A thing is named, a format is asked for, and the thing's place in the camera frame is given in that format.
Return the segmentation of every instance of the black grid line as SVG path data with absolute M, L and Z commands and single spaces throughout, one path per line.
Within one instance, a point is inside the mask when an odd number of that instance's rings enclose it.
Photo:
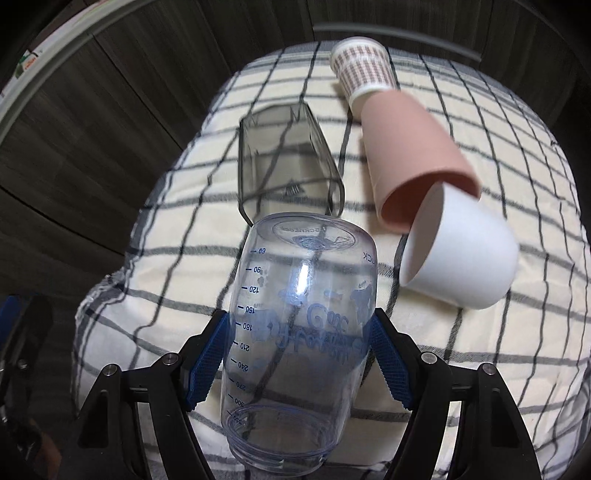
M 435 81 L 435 77 L 433 76 L 433 72 L 429 68 L 429 65 L 427 64 L 427 62 L 425 61 L 423 56 L 419 55 L 418 57 L 423 62 L 423 65 L 425 65 L 425 69 L 427 70 L 427 73 L 429 74 L 429 78 L 431 79 L 431 83 L 433 84 L 433 88 L 435 88 L 435 92 L 437 93 L 437 97 L 439 98 L 439 103 L 441 104 L 441 109 L 443 110 L 443 115 L 445 116 L 445 118 L 447 120 L 447 124 L 449 125 L 449 136 L 454 140 L 453 125 L 452 125 L 452 122 L 449 118 L 449 113 L 447 113 L 445 101 L 443 100 L 443 97 L 441 96 L 441 92 L 439 91 L 439 87 L 437 86 L 437 82 Z
M 340 145 L 339 162 L 337 164 L 337 170 L 341 178 L 345 174 L 345 160 L 347 158 L 347 146 L 349 145 L 349 136 L 351 135 L 351 127 L 353 125 L 353 112 L 351 108 L 347 110 L 347 123 L 345 125 L 345 133 L 343 134 L 343 141 Z
M 463 320 L 463 312 L 464 309 L 458 308 L 456 320 L 454 320 L 452 329 L 449 332 L 449 337 L 447 338 L 447 345 L 445 347 L 445 351 L 443 352 L 442 360 L 445 362 L 449 362 L 450 358 L 452 357 L 453 347 L 456 344 L 457 333 L 460 331 L 462 327 L 462 320 Z
M 564 268 L 565 270 L 569 270 L 569 271 L 573 270 L 573 274 L 577 275 L 577 277 L 579 277 L 581 280 L 585 280 L 585 282 L 587 281 L 587 275 L 585 273 L 581 272 L 577 268 L 577 265 L 575 263 L 568 262 L 564 258 L 560 258 L 556 255 L 549 253 L 549 252 L 542 252 L 542 250 L 540 250 L 536 247 L 533 247 L 532 245 L 520 244 L 519 250 L 521 251 L 521 253 L 530 254 L 530 255 L 533 255 L 537 258 L 541 258 L 542 260 L 544 259 L 544 257 L 546 255 L 548 255 L 550 263 L 557 265 L 561 268 Z
M 544 408 L 542 409 L 540 416 L 538 417 L 538 419 L 535 422 L 534 433 L 531 436 L 531 443 L 533 443 L 533 444 L 535 444 L 535 436 L 538 433 L 538 426 L 540 425 L 540 421 L 541 421 L 542 417 L 544 416 L 544 413 L 546 413 L 546 411 L 548 410 L 548 405 L 550 403 L 550 399 L 552 398 L 552 394 L 554 393 L 554 390 L 556 390 L 556 385 L 557 385 L 556 383 L 554 385 L 552 385 L 552 389 L 550 390 L 550 394 L 548 395 L 548 398 L 546 398 L 546 403 L 544 404 Z
M 396 85 L 396 90 L 400 90 L 400 82 L 398 81 L 398 74 L 396 73 L 396 66 L 394 65 L 394 62 L 392 61 L 392 52 L 389 48 L 386 48 L 386 50 L 388 50 L 388 58 L 390 59 L 390 69 L 392 70 L 392 75 L 394 76 L 394 85 Z
M 365 155 L 346 153 L 345 154 L 345 161 L 358 161 L 360 163 L 367 163 L 367 158 L 365 157 Z M 199 170 L 201 168 L 211 167 L 211 166 L 215 165 L 216 162 L 217 162 L 217 160 L 209 160 L 209 161 L 205 161 L 205 162 L 201 162 L 201 163 L 187 165 L 185 167 L 178 168 L 176 171 Z M 238 157 L 228 157 L 228 159 L 226 160 L 226 164 L 233 163 L 233 162 L 238 162 Z
M 511 305 L 511 289 L 507 290 L 507 293 L 505 294 L 505 305 L 503 306 L 503 315 L 501 316 L 501 326 L 499 327 L 499 335 L 496 338 L 495 356 L 492 360 L 494 365 L 498 365 L 499 363 L 501 345 L 503 343 L 503 337 L 505 336 L 507 318 L 509 318 L 509 305 Z
M 394 252 L 394 261 L 393 261 L 393 270 L 394 275 L 392 276 L 392 285 L 390 287 L 390 295 L 388 296 L 388 303 L 386 305 L 386 315 L 388 317 L 392 316 L 392 312 L 394 311 L 394 306 L 396 305 L 396 300 L 398 299 L 398 291 L 400 290 L 400 279 L 398 275 L 400 273 L 400 265 L 402 263 L 402 255 L 404 254 L 404 248 L 406 247 L 406 242 L 408 240 L 408 235 L 403 235 L 400 237 L 400 241 L 398 242 L 398 246 L 396 247 L 396 251 Z

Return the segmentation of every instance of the tipped over cup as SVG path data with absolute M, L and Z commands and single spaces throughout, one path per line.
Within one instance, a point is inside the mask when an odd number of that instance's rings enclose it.
M 369 98 L 361 114 L 376 213 L 408 233 L 431 186 L 446 182 L 480 198 L 480 181 L 449 134 L 412 96 L 399 90 Z
M 388 51 L 371 38 L 351 37 L 337 43 L 330 52 L 330 68 L 357 120 L 371 95 L 396 86 Z
M 408 235 L 400 286 L 485 309 L 509 290 L 518 257 L 519 245 L 502 216 L 453 185 L 436 183 Z

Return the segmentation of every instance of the checkered cloth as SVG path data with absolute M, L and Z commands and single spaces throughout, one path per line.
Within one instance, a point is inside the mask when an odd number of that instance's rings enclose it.
M 382 229 L 376 219 L 361 126 L 329 67 L 332 45 L 307 44 L 258 59 L 222 88 L 201 133 L 139 212 L 124 267 L 80 305 L 73 352 L 78 406 L 105 364 L 150 365 L 201 332 L 215 307 L 228 308 L 248 233 L 236 207 L 238 122 L 255 109 L 303 99 L 342 174 L 343 218 L 377 244 L 377 305 L 421 349 L 451 364 L 496 364 L 523 415 L 544 478 L 559 477 L 585 440 L 591 411 L 591 258 L 562 150 L 538 116 L 492 79 L 448 61 L 390 50 L 397 84 L 449 131 L 483 182 L 481 201 L 507 219 L 521 246 L 511 291 L 489 309 L 457 309 L 399 289 L 405 237 Z M 190 416 L 216 478 L 266 478 L 260 472 L 249 477 L 234 460 L 220 427 L 219 403 L 216 380 Z M 447 472 L 459 409 L 450 408 L 435 478 Z M 141 414 L 149 418 L 147 407 Z M 308 478 L 381 478 L 408 418 L 373 363 L 341 443 Z M 157 470 L 154 432 L 149 421 L 142 424 Z

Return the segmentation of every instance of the dark wood panel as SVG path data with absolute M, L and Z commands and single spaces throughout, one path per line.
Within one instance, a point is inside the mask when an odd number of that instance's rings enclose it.
M 3 190 L 0 218 L 0 291 L 80 301 L 123 264 L 122 255 L 56 225 Z
M 230 76 L 197 2 L 160 0 L 96 36 L 150 111 L 183 148 Z
M 492 0 L 308 0 L 308 5 L 313 24 L 352 22 L 403 28 L 481 53 L 486 44 Z M 316 38 L 340 40 L 355 34 L 316 32 Z M 389 47 L 478 65 L 458 54 L 416 41 L 363 32 L 358 34 L 375 38 Z
M 283 47 L 313 41 L 305 0 L 199 0 L 233 71 Z
M 495 0 L 481 71 L 552 125 L 570 96 L 577 68 L 574 54 L 549 26 L 511 0 Z
M 0 185 L 123 252 L 138 208 L 180 151 L 90 41 L 42 85 L 0 145 Z

